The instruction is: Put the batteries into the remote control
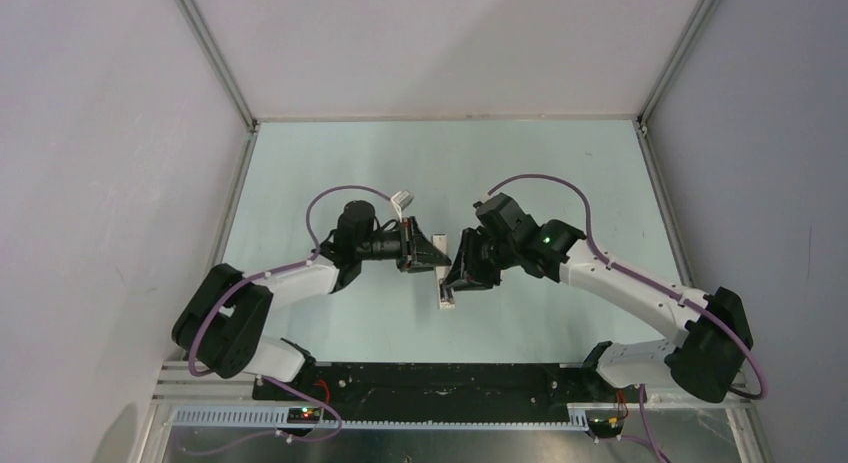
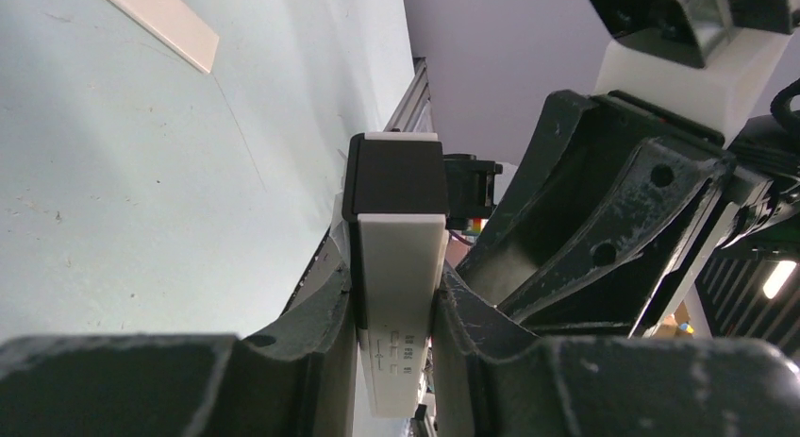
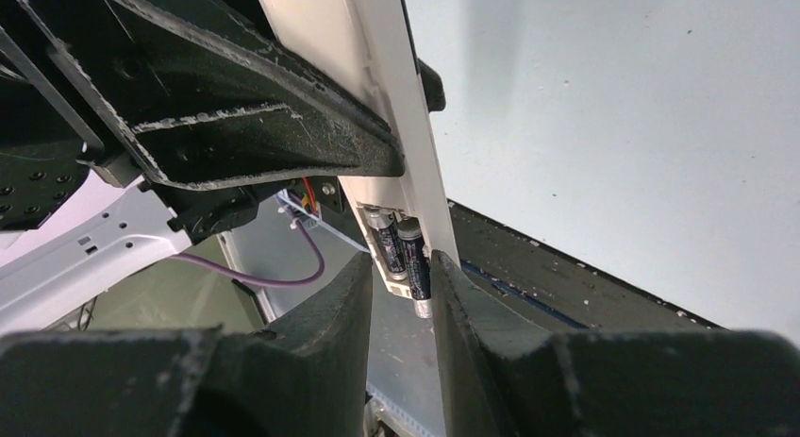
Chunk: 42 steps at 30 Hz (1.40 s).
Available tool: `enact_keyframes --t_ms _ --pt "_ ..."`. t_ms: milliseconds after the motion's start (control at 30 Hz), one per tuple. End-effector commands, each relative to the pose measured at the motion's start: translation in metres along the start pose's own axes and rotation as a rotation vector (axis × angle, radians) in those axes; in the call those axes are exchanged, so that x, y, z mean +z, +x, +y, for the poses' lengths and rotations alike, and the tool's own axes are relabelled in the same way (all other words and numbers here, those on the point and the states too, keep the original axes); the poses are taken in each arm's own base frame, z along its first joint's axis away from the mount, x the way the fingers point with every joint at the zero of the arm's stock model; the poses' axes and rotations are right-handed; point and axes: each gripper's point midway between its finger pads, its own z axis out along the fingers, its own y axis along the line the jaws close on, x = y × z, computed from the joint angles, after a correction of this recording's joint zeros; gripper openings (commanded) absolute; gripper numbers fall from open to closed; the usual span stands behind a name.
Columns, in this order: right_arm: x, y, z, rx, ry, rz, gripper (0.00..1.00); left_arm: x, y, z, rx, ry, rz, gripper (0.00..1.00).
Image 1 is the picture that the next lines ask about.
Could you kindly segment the white remote control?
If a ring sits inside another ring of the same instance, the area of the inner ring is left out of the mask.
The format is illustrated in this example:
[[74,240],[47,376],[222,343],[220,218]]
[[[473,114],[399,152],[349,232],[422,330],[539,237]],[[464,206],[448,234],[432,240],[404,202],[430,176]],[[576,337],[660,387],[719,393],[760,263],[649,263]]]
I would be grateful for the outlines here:
[[[434,234],[431,242],[445,255],[449,253],[448,237],[445,234]],[[456,307],[452,291],[444,286],[444,280],[448,276],[450,268],[451,264],[448,264],[447,266],[436,267],[434,270],[438,290],[439,310],[449,310]]]

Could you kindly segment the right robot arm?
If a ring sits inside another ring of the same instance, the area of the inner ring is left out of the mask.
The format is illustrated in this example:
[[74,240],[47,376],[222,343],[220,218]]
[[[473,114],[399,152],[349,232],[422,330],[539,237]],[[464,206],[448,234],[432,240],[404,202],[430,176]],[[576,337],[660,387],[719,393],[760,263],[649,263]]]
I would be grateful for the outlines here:
[[461,234],[443,288],[456,293],[500,285],[505,270],[570,285],[637,317],[661,334],[639,344],[597,345],[585,363],[585,394],[606,401],[620,388],[672,381],[692,396],[720,403],[736,390],[753,337],[742,300],[653,280],[602,252],[582,230],[552,219],[539,225],[510,196],[475,205],[480,224]]

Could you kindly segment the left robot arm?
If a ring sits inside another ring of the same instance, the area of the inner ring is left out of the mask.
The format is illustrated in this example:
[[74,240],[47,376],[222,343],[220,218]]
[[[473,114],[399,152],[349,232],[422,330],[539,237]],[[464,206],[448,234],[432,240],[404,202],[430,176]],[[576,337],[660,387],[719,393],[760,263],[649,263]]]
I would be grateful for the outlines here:
[[174,324],[171,338],[221,378],[240,373],[270,377],[290,398],[304,399],[316,386],[316,373],[306,365],[310,356],[294,343],[264,335],[268,314],[338,292],[360,275],[363,262],[384,260],[394,261],[402,273],[451,263],[414,217],[380,225],[373,205],[351,201],[335,229],[304,262],[252,277],[226,263],[210,269]]

